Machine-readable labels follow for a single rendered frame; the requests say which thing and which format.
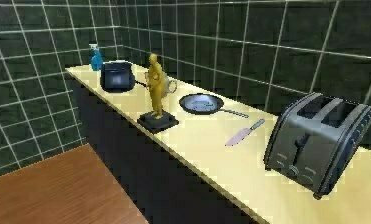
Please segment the black frying pan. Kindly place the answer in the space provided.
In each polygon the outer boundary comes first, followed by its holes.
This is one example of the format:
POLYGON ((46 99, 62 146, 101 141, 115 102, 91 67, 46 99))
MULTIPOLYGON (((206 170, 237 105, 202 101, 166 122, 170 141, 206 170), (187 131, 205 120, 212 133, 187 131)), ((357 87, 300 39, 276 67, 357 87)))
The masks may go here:
POLYGON ((248 118, 247 114, 224 109, 224 101, 220 97, 206 93, 185 95, 179 100, 179 105, 184 111, 194 115, 211 115, 217 112, 227 112, 248 118))

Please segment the blue spray bottle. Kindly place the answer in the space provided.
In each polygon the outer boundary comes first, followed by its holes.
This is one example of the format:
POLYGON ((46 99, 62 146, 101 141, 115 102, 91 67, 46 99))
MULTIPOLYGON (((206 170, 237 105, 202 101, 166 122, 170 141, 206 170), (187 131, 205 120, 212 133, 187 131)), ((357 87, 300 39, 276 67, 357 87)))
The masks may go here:
POLYGON ((92 57, 90 58, 90 64, 93 71, 99 71, 103 65, 103 58, 98 48, 98 44, 90 44, 92 50, 92 57))

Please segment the clear glass mug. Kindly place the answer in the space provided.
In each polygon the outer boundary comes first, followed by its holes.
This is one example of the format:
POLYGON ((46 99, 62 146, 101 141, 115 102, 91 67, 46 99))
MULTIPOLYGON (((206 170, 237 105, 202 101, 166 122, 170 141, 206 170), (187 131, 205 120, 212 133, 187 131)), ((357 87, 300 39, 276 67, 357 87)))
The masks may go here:
POLYGON ((175 93, 177 90, 177 81, 171 79, 166 73, 163 73, 164 91, 162 97, 165 98, 168 94, 175 93))

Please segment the cream worktop dark cabinet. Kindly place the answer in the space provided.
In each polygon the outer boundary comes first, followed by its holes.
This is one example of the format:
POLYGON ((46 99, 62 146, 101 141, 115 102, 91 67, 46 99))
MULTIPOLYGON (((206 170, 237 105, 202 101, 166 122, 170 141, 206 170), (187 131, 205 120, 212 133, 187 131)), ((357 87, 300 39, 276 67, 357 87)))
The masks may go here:
POLYGON ((90 66, 68 70, 90 145, 151 224, 371 224, 371 151, 359 149, 326 197, 275 171, 263 156, 274 115, 226 100, 227 112, 192 115, 179 105, 197 87, 180 82, 164 108, 179 124, 152 134, 138 124, 150 111, 148 91, 136 85, 107 93, 90 66), (265 122, 239 144, 239 130, 265 122))

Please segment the grey two-slot toaster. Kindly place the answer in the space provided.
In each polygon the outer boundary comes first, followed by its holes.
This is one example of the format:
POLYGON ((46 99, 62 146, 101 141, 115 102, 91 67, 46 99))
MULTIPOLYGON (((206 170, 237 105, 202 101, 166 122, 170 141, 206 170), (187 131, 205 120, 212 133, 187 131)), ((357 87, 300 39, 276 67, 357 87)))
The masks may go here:
POLYGON ((263 162, 313 192, 329 194, 371 125, 371 106, 310 93, 286 107, 263 162))

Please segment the golden statue on black base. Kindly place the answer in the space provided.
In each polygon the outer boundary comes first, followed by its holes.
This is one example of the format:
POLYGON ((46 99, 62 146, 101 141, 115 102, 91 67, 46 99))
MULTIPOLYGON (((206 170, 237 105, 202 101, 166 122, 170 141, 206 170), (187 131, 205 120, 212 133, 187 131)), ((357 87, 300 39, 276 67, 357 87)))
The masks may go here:
POLYGON ((145 73, 146 87, 149 91, 152 111, 142 114, 137 122, 152 134, 157 134, 176 126, 176 117, 163 109, 162 95, 164 91, 163 69, 156 54, 149 56, 149 68, 145 73))

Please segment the silver kitchen knife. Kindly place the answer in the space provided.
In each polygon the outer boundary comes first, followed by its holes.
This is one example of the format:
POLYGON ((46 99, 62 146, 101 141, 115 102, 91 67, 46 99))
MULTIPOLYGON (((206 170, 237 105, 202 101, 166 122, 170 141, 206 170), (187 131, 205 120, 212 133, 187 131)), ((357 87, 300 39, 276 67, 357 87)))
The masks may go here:
POLYGON ((259 119, 255 124, 253 124, 250 128, 243 128, 239 130, 233 137, 231 137, 226 143, 226 146, 234 146, 239 144, 242 140, 244 140, 248 135, 250 135, 255 129, 260 127, 265 122, 264 119, 259 119))

